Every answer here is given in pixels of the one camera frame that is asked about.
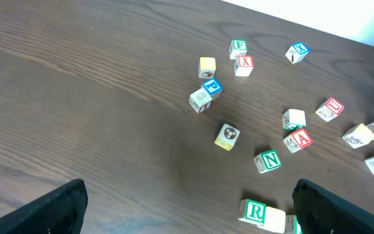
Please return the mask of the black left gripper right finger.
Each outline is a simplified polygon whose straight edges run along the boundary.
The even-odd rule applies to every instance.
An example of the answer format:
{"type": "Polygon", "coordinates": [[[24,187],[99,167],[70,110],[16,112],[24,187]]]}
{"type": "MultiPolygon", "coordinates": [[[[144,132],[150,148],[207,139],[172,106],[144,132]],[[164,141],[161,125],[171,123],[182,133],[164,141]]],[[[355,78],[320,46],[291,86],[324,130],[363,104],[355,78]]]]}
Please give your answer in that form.
{"type": "Polygon", "coordinates": [[[300,179],[293,209],[303,234],[374,234],[374,215],[329,190],[300,179]]]}

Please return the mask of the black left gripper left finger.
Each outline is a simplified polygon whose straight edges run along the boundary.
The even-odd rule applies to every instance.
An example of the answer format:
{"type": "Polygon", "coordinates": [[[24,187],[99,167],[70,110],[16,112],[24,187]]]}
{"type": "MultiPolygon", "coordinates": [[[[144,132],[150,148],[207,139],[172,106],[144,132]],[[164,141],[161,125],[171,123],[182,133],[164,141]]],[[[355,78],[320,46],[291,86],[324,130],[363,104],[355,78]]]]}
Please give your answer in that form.
{"type": "Polygon", "coordinates": [[[88,206],[82,179],[74,179],[0,218],[0,234],[79,234],[88,206]]]}

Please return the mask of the green B block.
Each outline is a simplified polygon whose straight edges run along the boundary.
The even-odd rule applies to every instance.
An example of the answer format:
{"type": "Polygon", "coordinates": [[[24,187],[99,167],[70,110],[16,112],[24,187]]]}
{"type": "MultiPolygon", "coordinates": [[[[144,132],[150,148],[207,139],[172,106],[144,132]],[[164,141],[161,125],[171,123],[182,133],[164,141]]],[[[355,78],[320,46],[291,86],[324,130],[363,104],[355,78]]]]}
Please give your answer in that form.
{"type": "Polygon", "coordinates": [[[284,234],[302,234],[301,226],[296,215],[286,215],[284,234]]]}

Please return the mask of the yellow O block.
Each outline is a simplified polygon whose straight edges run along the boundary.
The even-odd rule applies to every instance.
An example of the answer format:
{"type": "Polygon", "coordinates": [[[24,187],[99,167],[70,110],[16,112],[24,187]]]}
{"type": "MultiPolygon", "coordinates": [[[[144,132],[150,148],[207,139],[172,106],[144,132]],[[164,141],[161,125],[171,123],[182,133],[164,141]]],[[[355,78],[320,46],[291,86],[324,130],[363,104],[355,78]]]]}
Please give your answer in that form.
{"type": "Polygon", "coordinates": [[[286,226],[286,213],[280,209],[266,207],[265,221],[258,228],[274,233],[284,233],[286,226]]]}

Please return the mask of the green R block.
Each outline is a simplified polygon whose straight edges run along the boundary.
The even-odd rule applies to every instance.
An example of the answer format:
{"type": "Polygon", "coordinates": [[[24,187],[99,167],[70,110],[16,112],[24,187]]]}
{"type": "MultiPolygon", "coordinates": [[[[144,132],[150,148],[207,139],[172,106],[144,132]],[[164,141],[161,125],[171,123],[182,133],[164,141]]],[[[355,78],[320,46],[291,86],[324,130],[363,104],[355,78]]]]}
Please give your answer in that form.
{"type": "Polygon", "coordinates": [[[266,204],[245,199],[240,202],[239,213],[238,220],[259,226],[265,223],[266,204]]]}

